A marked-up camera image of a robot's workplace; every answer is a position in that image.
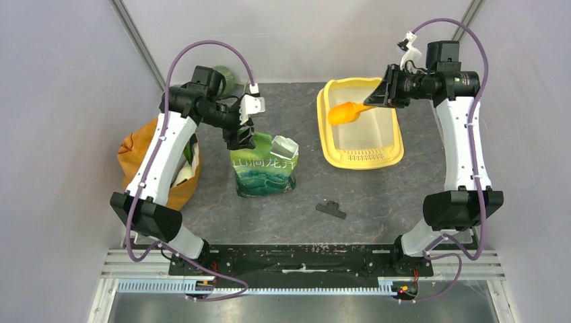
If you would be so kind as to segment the orange plastic litter scoop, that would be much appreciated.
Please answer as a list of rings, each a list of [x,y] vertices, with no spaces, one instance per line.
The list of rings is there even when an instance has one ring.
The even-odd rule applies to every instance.
[[[361,113],[373,108],[375,106],[365,105],[362,102],[344,102],[330,109],[327,120],[332,126],[351,123],[359,119]]]

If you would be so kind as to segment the green cat litter bag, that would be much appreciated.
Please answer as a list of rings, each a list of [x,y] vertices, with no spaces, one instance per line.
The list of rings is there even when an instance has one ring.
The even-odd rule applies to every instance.
[[[269,196],[294,190],[294,170],[299,157],[297,142],[267,133],[255,133],[252,141],[253,149],[230,152],[238,196]]]

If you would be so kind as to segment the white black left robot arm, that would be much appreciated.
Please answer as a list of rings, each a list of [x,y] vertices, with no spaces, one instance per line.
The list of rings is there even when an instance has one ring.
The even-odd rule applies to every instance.
[[[211,256],[203,252],[207,242],[184,228],[181,212],[167,205],[171,184],[182,169],[184,148],[203,123],[222,130],[229,150],[252,149],[251,117],[265,111],[257,85],[228,105],[219,93],[225,84],[226,78],[215,69],[197,66],[189,82],[170,87],[141,165],[125,192],[115,192],[110,199],[126,228],[185,255],[186,267],[196,275],[210,269]]]

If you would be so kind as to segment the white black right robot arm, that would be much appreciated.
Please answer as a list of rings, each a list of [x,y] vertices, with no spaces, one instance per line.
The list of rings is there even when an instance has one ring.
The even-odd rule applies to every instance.
[[[483,160],[479,109],[484,84],[477,72],[462,69],[459,42],[429,43],[423,68],[415,64],[422,54],[412,41],[403,40],[398,46],[403,51],[401,62],[387,67],[364,105],[404,108],[412,100],[431,101],[446,160],[444,190],[424,199],[422,220],[396,241],[399,250],[389,256],[390,269],[406,275],[415,268],[415,257],[427,256],[440,242],[475,226],[485,229],[488,217],[503,205],[504,195],[492,188]]]

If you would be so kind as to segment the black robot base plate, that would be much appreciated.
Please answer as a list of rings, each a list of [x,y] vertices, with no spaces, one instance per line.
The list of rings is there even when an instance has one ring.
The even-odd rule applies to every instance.
[[[406,256],[393,244],[212,244],[196,262],[236,278],[245,274],[357,273],[373,277],[431,277],[432,263]]]

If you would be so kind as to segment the black bag clip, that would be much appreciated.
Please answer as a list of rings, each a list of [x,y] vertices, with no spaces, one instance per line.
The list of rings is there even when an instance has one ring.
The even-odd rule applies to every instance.
[[[346,219],[347,217],[346,213],[339,209],[339,203],[335,201],[327,201],[325,204],[319,203],[316,205],[316,210],[338,219]]]

